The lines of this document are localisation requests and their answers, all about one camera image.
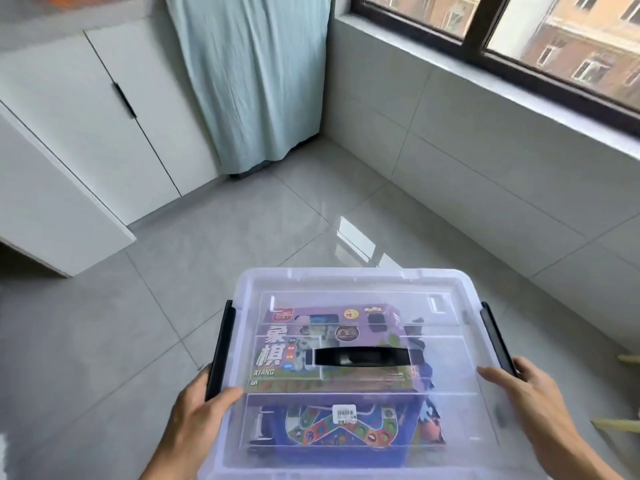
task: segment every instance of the white label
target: white label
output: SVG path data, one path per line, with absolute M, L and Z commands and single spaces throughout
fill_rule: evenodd
M 334 404 L 332 413 L 334 424 L 356 424 L 358 422 L 355 404 Z

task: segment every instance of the curtain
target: curtain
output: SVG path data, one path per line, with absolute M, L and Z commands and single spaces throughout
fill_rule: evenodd
M 320 129 L 331 0 L 166 0 L 224 171 Z

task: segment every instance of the hand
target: hand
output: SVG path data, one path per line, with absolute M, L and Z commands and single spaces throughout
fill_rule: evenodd
M 555 480 L 621 480 L 578 433 L 556 381 L 524 357 L 513 361 L 522 380 L 495 367 L 477 371 L 507 393 L 546 473 Z
M 215 441 L 222 416 L 242 396 L 229 387 L 205 402 L 211 364 L 178 395 L 160 444 L 140 480 L 192 480 Z

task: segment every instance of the tiled wall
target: tiled wall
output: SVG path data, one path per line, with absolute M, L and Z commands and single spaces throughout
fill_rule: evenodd
M 640 162 L 335 20 L 323 131 L 640 351 Z

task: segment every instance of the plastic storage box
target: plastic storage box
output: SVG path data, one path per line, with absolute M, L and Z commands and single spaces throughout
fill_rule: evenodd
M 198 478 L 545 478 L 476 365 L 515 373 L 464 273 L 251 269 L 207 391 L 245 394 Z

